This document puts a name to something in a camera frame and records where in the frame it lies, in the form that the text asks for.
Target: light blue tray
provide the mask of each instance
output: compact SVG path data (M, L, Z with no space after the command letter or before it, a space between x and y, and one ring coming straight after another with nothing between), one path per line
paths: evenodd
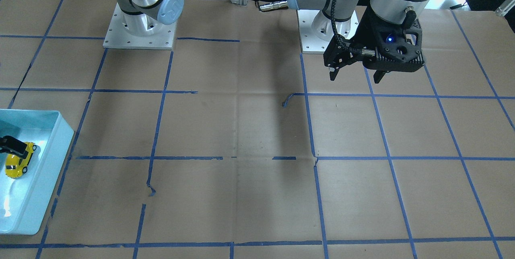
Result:
M0 109L0 137L37 145L27 173L17 179L5 175L7 155L0 154L0 234L39 231L73 133L58 111Z

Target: grid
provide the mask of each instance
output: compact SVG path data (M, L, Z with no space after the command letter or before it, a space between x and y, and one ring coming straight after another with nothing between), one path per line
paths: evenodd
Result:
M169 78L171 76L171 70L173 68L173 52L171 53L169 57L169 63L167 67L166 72L166 78L165 83L163 85L162 90L119 90L119 89L97 89L96 85L99 79L99 76L101 75L101 71L105 62L106 55L108 54L108 50L104 50L103 55L101 57L101 62L98 66L98 70L96 72L96 76L94 78L94 82L92 84L92 87L90 89L82 89L82 88L25 88L23 86L23 81L25 80L27 74L31 70L31 67L33 63L36 61L37 56L39 52L41 51L45 41L47 39L103 39L102 37L58 37L58 36L50 36L50 30L54 24L54 21L61 9L61 6L63 4L64 0L60 0L57 9L55 10L55 13L53 14L53 17L51 19L50 25L46 29L46 32L42 36L38 35L0 35L0 37L16 37L16 38L39 38L42 39L39 46L37 47L37 50L35 51L35 54L31 60L30 65L28 66L26 73L22 79L22 83L20 87L0 87L0 90L10 90L15 91L15 95L13 96L12 100L10 101L8 108L13 108L13 105L16 100L16 96L20 92L24 91L38 91L38 92L84 92L88 93L88 102L85 105L85 108L83 110L80 123L78 124L78 127L76 129L76 135L72 141L72 145L70 148L70 153L66 159L66 165L64 166L64 169L62 171L61 178L58 183L57 187L57 197L53 200L52 208L50 210L50 218L54 217L56 208L58 206L59 202L59 196L61 195L61 191L63 188L63 184L66 180L66 174L68 171L68 166L70 165L70 162L73 159L77 160L148 160L149 166L148 166L148 178L147 178L147 186L151 189L150 196L154 196L156 194L156 190L152 187L151 184L151 178L154 168L155 160L227 160L230 158L236 158L235 156L231 156L230 158L226 156L158 156L156 155L156 148L158 145L158 138L161 130L161 118L163 116L163 111L165 107L166 98L169 95L174 94L180 94L180 95L196 95L199 94L199 91L196 90L169 90ZM505 155L498 155L498 156L465 156L462 154L460 146L458 144L458 139L455 136L455 132L453 131L453 128L451 127L451 122L449 121L449 118L447 116L445 106L443 103L444 99L456 99L456 100L495 100L499 103L504 115L506 116L507 121L509 122L509 125L513 128L513 131L515 131L515 127L513 124L512 117L510 117L510 114L507 110L507 107L505 107L505 101L512 101L515 99L514 96L500 96L498 95L497 91L494 88L494 84L489 79L489 76L487 75L487 71L484 69L480 58L478 57L478 54L476 53L471 41L469 41L469 38L467 37L467 34L460 24L460 21L458 17L451 12L453 15L453 18L456 22L456 25L460 29L460 32L463 35L463 38L466 40L467 45L470 47L470 51L473 53L478 66L480 67L481 72L484 75L484 78L486 79L489 87L491 88L491 91L493 93L493 96L458 96L458 95L439 95L437 92L437 87L434 84L434 81L432 79L432 76L430 74L430 71L428 67L431 67L429 64L428 67L424 68L425 74L427 75L427 79L431 85L431 88L434 92L432 95L414 95L414 94L379 94L376 93L374 90L374 87L370 81L369 73L367 70L365 70L365 78L367 82L367 86L369 89L368 94L363 93L315 93L315 92L309 92L308 91L308 83L307 83L307 73L305 69L305 63L304 58L305 55L300 54L300 65L301 73L302 73L302 84L304 88L304 92L295 92L294 94L291 94L283 103L283 107L288 107L288 103L291 99L296 99L296 96L304 96L304 102L305 102L305 108L307 111L307 127L309 129L309 143L311 144L311 154L313 155L313 159L316 161L314 168L313 168L313 179L316 186L316 197L317 197L317 204L318 204L318 211L319 211L319 219L320 219L320 232L321 232L321 239L320 240L304 240L304 241L247 241L244 243L235 243L234 241L223 241L223 242L204 242L204 243L188 243L188 242L154 242L154 243L142 243L140 242L143 225L144 225L144 218L146 213L147 204L142 204L141 210L140 210L140 217L138 221L138 231L136 235L135 242L125 242L125 243L116 243L116 244L100 244L100 245L87 245L87 244L51 244L46 242L46 238L49 231L49 226L46 224L43 232L43 236L41 238L41 241L39 244L1 244L0 249L37 249L37 254L35 255L36 258L40 258L42 256L42 252L44 249L56 249L56 248L83 248L83 247L90 247L90 248L133 248L134 252L132 254L133 258L138 258L138 252L142 248L165 248L165 247L217 247L217 248L225 248L228 252L228 256L230 259L233 259L235 257L235 248L247 248L252 246L322 246L323 248L323 256L324 258L328 259L330 257L329 252L329 246L341 246L341 245L384 245L384 244L409 244L410 245L410 251L412 252L412 255L414 258L418 258L417 254L417 245L418 243L445 243L445 242L491 242L493 243L493 246L495 247L496 254L498 258L503 258L503 252L499 248L498 242L500 241L515 241L515 234L513 236L495 236L491 224L489 223L489 220L487 218L486 212L484 211L482 201L480 200L480 195L476 191L474 182L472 180L472 176L469 173L469 168L467 165L467 162L469 160L492 160L492 161L506 161L511 162L515 161L515 157L512 156L505 156ZM240 43L241 41L239 39L209 39L204 37L179 37L178 40L192 40L192 41L206 41L206 42L223 42L223 43ZM153 137L153 143L152 148L149 156L103 156L103 155L78 155L76 156L74 151L75 147L77 145L77 141L80 138L81 130L83 128L84 120L88 114L88 109L90 106L90 101L93 99L93 95L95 93L152 93L152 94L161 94L161 100L160 100L160 106L158 110L158 119L157 124L155 126L155 134ZM384 151L386 155L381 156L321 156L317 155L316 149L315 149L315 135L314 135L314 125L312 121L312 111L313 108L310 107L310 99L313 99L315 97L365 97L370 98L373 103L373 109L375 111L375 116L377 118L377 124L379 126L380 134L381 134L381 141L384 146ZM390 147L387 140L387 134L385 132L384 123L381 119L381 109L379 107L377 98L420 98L420 99L434 99L438 103L438 107L441 111L441 114L445 120L445 126L447 127L447 130L449 131L449 134L452 138L452 142L454 144L454 147L456 148L457 155L455 156L399 156L399 155L392 155L390 153ZM272 160L297 160L296 156L273 156ZM328 239L326 234L326 221L323 211L323 196L322 191L320 187L320 179L319 179L319 173L318 173L318 167L319 164L326 161L326 160L386 160L388 162L388 166L390 168L391 172L391 179L393 180L394 188L396 191L398 204L402 212L402 217L404 220L407 238L394 238L394 239L345 239L345 240L331 240ZM401 187L399 186L398 181L398 175L396 173L396 168L394 165L394 161L396 160L457 160L461 163L463 171L465 172L467 181L470 185L470 189L473 193L473 196L475 198L475 201L477 203L477 206L480 210L480 214L484 220L484 224L486 225L488 229L489 236L477 236L477 237L434 237L434 238L427 238L427 237L414 237L412 234L412 229L410 227L410 220L408 213L405 208L405 203L403 200L403 196L401 194Z

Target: yellow toy car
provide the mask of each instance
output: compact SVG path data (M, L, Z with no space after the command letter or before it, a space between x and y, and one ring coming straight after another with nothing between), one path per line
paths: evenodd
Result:
M5 174L9 178L16 179L27 173L27 167L37 145L34 142L21 142L12 136L4 136L0 139L0 148L0 152L8 153L5 161Z

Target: white mounting plate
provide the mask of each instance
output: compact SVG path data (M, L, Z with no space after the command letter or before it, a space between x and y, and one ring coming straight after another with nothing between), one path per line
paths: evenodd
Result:
M299 33L300 33L300 45L302 47L302 53L304 54L321 54L325 52L328 41L324 41L315 35L311 24L315 19L316 15L320 12L319 10L298 10L297 16L299 18ZM351 17L351 30L347 34L342 36L346 39L352 38L356 33L358 26L358 20L356 12L353 12Z
M173 50L177 22L171 25L162 25L159 32L142 37L127 32L122 21L123 12L116 4L109 29L103 41L104 48Z

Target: table surface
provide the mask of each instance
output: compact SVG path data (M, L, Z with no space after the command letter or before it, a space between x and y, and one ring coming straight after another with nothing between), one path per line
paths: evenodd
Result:
M76 131L40 232L0 257L515 257L504 18L425 10L427 66L375 85L329 81L294 10L186 0L173 52L104 49L115 4L0 0L0 107Z

